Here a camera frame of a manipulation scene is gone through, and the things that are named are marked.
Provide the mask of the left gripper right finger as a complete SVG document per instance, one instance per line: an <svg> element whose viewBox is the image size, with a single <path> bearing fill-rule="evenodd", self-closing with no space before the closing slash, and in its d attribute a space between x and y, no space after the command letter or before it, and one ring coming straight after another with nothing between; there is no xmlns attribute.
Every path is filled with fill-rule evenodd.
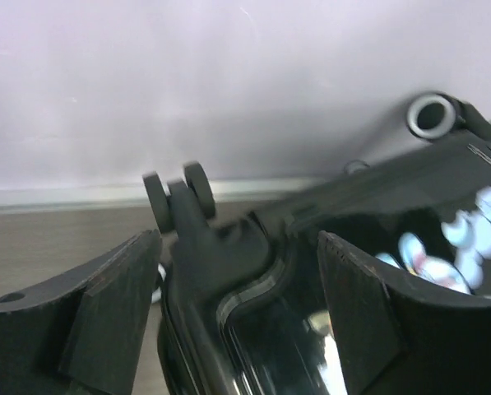
<svg viewBox="0 0 491 395"><path fill-rule="evenodd" d="M317 256L350 394L491 394L491 300L436 286L338 235Z"/></svg>

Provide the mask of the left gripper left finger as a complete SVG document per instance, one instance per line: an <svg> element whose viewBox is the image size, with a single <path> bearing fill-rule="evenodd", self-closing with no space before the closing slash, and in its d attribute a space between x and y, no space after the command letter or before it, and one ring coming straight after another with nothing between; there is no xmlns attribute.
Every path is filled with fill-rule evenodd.
<svg viewBox="0 0 491 395"><path fill-rule="evenodd" d="M0 297L0 394L130 394L162 239L145 230Z"/></svg>

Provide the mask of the black white astronaut suitcase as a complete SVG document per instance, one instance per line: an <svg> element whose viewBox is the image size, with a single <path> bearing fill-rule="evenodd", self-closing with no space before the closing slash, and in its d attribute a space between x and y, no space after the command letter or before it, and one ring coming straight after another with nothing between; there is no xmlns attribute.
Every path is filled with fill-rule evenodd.
<svg viewBox="0 0 491 395"><path fill-rule="evenodd" d="M175 232L161 286L158 353L172 394L350 394L317 250L321 232L436 286L491 300L491 121L440 92L405 114L423 149L212 227L204 169L144 185Z"/></svg>

